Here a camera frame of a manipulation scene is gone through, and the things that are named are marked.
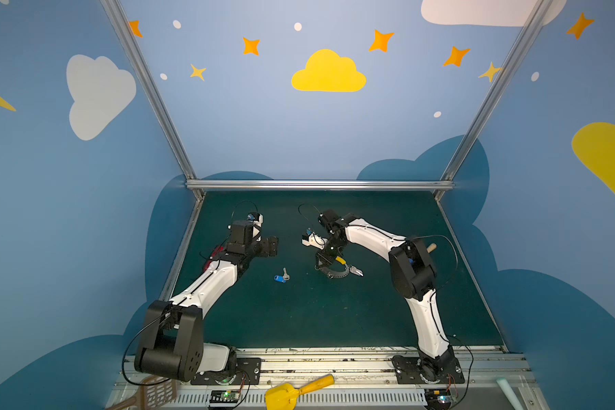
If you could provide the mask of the metal key organizer ring yellow tab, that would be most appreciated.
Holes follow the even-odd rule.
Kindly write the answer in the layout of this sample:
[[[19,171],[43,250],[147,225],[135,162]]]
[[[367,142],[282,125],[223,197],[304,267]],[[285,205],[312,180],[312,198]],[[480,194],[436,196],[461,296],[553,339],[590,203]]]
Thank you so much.
[[[353,274],[358,277],[364,276],[364,273],[362,272],[362,270],[360,270],[356,266],[352,266],[348,264],[343,258],[338,256],[335,259],[335,261],[336,261],[336,264],[339,264],[342,266],[341,269],[335,269],[335,268],[332,268],[331,266],[321,266],[320,268],[318,268],[318,270],[321,271],[321,273],[324,273],[324,275],[326,275],[326,277],[330,279],[346,278],[350,274]]]

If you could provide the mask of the key with blue tag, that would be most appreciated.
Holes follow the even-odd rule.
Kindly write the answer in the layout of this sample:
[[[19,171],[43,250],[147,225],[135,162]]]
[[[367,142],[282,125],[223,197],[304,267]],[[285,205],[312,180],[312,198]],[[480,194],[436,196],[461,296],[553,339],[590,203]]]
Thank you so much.
[[[276,275],[274,280],[279,283],[286,283],[290,280],[290,275],[287,273],[287,270],[284,268],[283,273],[281,275]]]

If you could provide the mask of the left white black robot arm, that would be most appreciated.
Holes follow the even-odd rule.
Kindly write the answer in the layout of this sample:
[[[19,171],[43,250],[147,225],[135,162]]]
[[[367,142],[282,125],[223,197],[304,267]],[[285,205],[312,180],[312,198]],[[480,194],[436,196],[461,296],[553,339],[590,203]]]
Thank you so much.
[[[150,304],[136,349],[136,371],[182,382],[204,376],[215,384],[236,377],[235,350],[205,343],[203,320],[254,258],[278,254],[278,239],[262,237],[262,224],[258,212],[232,222],[225,247],[217,250],[205,272],[170,300]]]

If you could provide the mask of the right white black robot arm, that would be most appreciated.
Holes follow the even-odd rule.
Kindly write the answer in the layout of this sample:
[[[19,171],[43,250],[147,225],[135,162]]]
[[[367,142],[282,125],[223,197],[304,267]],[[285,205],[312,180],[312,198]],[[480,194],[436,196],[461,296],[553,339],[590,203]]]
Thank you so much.
[[[328,209],[318,222],[328,236],[311,230],[302,244],[315,247],[315,268],[329,278],[343,278],[354,271],[343,259],[343,249],[357,244],[389,263],[394,289],[406,300],[418,336],[419,357],[398,355],[392,359],[401,384],[462,384],[463,367],[446,337],[437,307],[437,268],[431,249],[422,237],[403,237],[371,225],[353,214],[343,217]]]

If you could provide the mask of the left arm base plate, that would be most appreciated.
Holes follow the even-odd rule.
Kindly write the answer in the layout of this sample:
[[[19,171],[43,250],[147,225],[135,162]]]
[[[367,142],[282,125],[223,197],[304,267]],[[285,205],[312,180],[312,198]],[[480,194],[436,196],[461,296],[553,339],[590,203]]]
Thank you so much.
[[[261,377],[261,358],[237,358],[229,361],[220,372],[200,372],[191,381],[192,385],[258,385]]]

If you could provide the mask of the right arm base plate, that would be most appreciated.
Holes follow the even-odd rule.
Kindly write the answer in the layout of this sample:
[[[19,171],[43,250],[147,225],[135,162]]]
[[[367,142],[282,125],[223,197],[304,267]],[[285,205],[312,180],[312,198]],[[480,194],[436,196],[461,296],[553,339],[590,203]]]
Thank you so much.
[[[462,366],[451,352],[436,358],[424,355],[409,357],[395,355],[391,358],[398,384],[464,384]]]

